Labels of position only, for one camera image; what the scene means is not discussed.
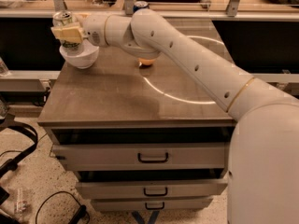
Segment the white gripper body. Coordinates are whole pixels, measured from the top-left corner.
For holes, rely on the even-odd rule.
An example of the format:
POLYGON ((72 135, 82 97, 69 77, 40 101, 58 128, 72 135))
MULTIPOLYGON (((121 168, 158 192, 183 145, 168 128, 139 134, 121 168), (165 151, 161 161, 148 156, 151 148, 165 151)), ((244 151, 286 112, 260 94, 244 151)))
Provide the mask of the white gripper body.
POLYGON ((106 23, 107 15, 95 15, 88 16, 83 21, 83 29, 88 40, 97 47, 107 47, 106 40, 106 23))

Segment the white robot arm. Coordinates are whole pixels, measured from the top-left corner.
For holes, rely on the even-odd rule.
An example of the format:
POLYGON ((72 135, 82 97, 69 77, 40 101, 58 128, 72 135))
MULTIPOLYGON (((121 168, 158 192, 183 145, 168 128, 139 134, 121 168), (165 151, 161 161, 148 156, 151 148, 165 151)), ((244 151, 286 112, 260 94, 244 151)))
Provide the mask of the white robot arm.
POLYGON ((180 33, 157 12, 89 15, 52 27, 59 40, 164 53, 237 124, 228 158, 229 224, 299 223, 299 100, 180 33))

